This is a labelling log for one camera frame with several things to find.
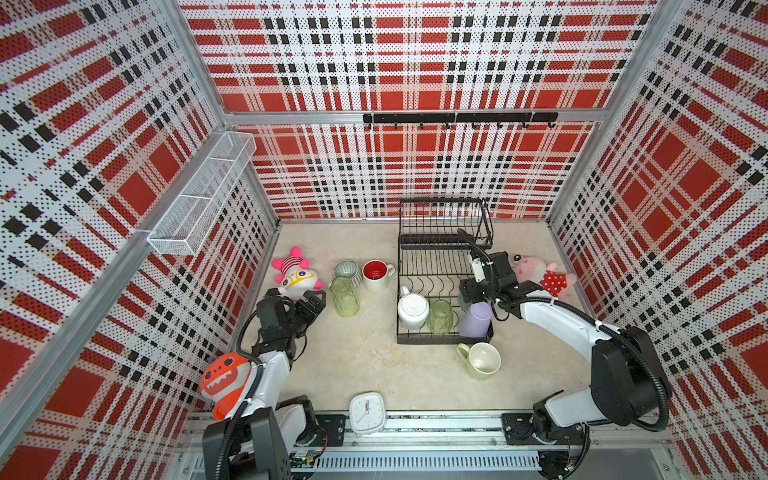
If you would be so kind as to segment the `green transparent glass mug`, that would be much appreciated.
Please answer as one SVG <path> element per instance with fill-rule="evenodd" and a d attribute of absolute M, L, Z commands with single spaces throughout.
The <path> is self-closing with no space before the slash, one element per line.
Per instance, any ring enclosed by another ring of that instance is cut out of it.
<path fill-rule="evenodd" d="M 433 335 L 447 335 L 454 325 L 454 315 L 451 303 L 445 299 L 437 299 L 430 305 L 427 327 Z"/>

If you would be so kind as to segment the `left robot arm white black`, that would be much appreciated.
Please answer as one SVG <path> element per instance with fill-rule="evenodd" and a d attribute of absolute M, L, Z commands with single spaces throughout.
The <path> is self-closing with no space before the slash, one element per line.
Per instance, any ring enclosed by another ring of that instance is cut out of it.
<path fill-rule="evenodd" d="M 289 449 L 319 429 L 311 401 L 279 394 L 301 354 L 296 340 L 326 307 L 326 292 L 308 290 L 297 300 L 271 288 L 247 317 L 235 351 L 204 372 L 200 392 L 215 403 L 215 422 L 203 433 L 207 479 L 290 479 Z"/>

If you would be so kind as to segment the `teal textured plastic cup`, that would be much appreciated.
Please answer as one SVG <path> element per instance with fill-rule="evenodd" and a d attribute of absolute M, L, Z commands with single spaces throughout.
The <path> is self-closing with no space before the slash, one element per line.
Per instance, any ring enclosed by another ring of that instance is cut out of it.
<path fill-rule="evenodd" d="M 471 297 L 466 292 L 460 292 L 458 294 L 457 301 L 463 311 L 467 311 L 472 305 Z"/>

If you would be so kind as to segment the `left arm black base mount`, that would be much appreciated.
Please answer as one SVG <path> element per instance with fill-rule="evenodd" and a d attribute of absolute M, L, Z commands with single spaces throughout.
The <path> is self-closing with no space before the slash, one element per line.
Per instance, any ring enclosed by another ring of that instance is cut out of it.
<path fill-rule="evenodd" d="M 308 422 L 296 446 L 341 447 L 344 444 L 347 417 L 344 414 L 319 414 Z"/>

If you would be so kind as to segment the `white ceramic mug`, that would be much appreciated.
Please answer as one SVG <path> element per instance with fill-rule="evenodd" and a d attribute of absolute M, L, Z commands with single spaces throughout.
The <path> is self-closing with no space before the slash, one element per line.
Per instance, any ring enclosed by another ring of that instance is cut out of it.
<path fill-rule="evenodd" d="M 407 287 L 400 288 L 400 298 L 397 304 L 397 314 L 400 324 L 407 330 L 419 330 L 429 316 L 428 300 L 411 292 Z"/>

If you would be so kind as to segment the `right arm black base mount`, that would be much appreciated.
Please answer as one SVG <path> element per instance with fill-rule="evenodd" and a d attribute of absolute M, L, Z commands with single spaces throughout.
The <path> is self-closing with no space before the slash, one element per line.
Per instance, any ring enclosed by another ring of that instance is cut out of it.
<path fill-rule="evenodd" d="M 531 411 L 502 413 L 501 425 L 508 446 L 582 446 L 590 432 L 585 424 L 539 431 Z"/>

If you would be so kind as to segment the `lilac plastic cup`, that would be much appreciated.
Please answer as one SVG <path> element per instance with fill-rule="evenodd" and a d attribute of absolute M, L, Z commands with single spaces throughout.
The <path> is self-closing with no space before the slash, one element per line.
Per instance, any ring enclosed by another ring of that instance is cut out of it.
<path fill-rule="evenodd" d="M 458 334 L 466 338 L 487 336 L 493 318 L 493 308 L 487 302 L 473 303 L 458 324 Z"/>

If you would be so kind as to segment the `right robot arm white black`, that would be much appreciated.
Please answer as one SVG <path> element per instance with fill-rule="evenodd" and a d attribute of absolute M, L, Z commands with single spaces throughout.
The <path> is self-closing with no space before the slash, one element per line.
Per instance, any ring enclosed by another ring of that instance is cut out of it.
<path fill-rule="evenodd" d="M 578 424 L 666 429 L 672 386 L 644 330 L 601 322 L 543 286 L 520 280 L 505 252 L 478 250 L 468 254 L 468 261 L 472 274 L 460 282 L 464 300 L 536 325 L 589 361 L 587 386 L 557 392 L 532 407 L 532 435 L 540 442 L 551 443 L 559 432 Z"/>

